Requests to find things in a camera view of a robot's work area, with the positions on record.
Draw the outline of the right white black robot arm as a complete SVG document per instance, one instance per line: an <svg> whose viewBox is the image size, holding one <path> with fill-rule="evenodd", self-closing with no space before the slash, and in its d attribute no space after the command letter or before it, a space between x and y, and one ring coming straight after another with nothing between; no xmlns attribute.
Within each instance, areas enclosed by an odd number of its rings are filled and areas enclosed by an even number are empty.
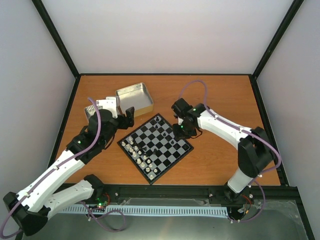
<svg viewBox="0 0 320 240"><path fill-rule="evenodd" d="M178 140L199 137L203 131L215 134L237 150L237 170L224 186L224 197L230 203L237 201L239 195L257 177L268 172L267 167L276 160L278 166L282 159L279 152L270 144L266 131L261 127L245 127L220 116L203 103L196 106L179 98L171 106L174 117L173 134Z"/></svg>

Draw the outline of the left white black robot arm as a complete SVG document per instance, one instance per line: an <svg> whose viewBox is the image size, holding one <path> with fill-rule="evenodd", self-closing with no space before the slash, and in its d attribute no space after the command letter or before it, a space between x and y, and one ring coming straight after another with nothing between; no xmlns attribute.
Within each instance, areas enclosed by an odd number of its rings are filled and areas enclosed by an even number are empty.
<svg viewBox="0 0 320 240"><path fill-rule="evenodd" d="M18 224L19 233L32 236L66 207L82 200L96 202L103 198L104 184L94 174L57 191L71 175L110 146L117 130L126 130L134 125L134 107L121 113L117 97L91 103L85 108L88 124L67 144L58 159L33 183L18 193L9 192L3 197L8 217Z"/></svg>

